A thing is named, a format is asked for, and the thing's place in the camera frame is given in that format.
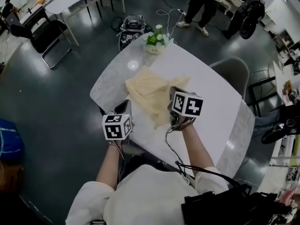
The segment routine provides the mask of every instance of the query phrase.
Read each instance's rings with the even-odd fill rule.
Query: black pants
[[[198,23],[201,28],[203,28],[216,14],[220,3],[215,0],[190,0],[188,4],[187,15],[185,17],[186,23],[192,22],[192,19],[200,11],[203,5],[204,12],[202,14],[201,21]]]
[[[226,35],[228,37],[233,36],[237,31],[240,30],[240,27],[242,26],[244,21],[244,17],[241,13],[236,12],[230,22],[229,28],[226,31]]]

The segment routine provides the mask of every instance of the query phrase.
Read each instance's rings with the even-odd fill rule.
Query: person sitting
[[[5,7],[2,10],[2,17],[3,19],[7,18],[7,16],[10,14],[12,11],[14,5],[10,3],[10,0],[5,0]]]

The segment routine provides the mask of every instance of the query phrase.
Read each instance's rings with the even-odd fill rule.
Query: black chair
[[[16,37],[23,37],[29,38],[31,41],[32,46],[38,53],[42,53],[42,60],[44,63],[51,69],[55,67],[55,65],[70,51],[71,49],[71,42],[64,34],[64,30],[67,27],[65,24],[58,20],[50,21],[45,27],[41,29],[37,29],[37,31],[32,35],[32,32],[29,28],[25,28],[22,26],[18,26],[12,24],[10,27],[10,32],[12,35]],[[67,52],[51,67],[45,61],[46,54],[59,42],[59,36],[62,34],[65,39],[70,43],[70,47],[68,48]]]

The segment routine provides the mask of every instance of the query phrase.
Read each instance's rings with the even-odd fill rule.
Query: hand
[[[178,115],[178,117],[179,117],[179,124],[180,124],[180,126],[178,127],[179,131],[182,131],[186,127],[192,125],[193,122],[194,122],[194,120],[191,120],[188,117],[184,117],[184,116],[181,116],[181,115]]]

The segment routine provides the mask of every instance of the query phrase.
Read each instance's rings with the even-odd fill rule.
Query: black shoe
[[[222,33],[223,33],[223,35],[224,35],[225,38],[227,38],[227,39],[231,38],[231,36],[228,34],[227,30],[223,30]]]

